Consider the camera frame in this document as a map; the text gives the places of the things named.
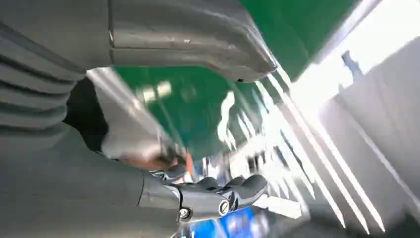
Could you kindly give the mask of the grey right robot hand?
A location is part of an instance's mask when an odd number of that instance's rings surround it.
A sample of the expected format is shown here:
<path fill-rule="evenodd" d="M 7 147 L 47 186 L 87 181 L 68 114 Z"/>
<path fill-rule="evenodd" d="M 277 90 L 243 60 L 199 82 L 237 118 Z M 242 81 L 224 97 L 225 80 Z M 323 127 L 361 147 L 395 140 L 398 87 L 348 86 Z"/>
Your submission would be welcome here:
<path fill-rule="evenodd" d="M 277 68 L 237 0 L 1 1 L 1 237 L 169 238 L 265 191 L 259 175 L 170 184 L 90 150 L 64 123 L 67 100 L 114 65 L 202 66 L 238 82 Z"/>

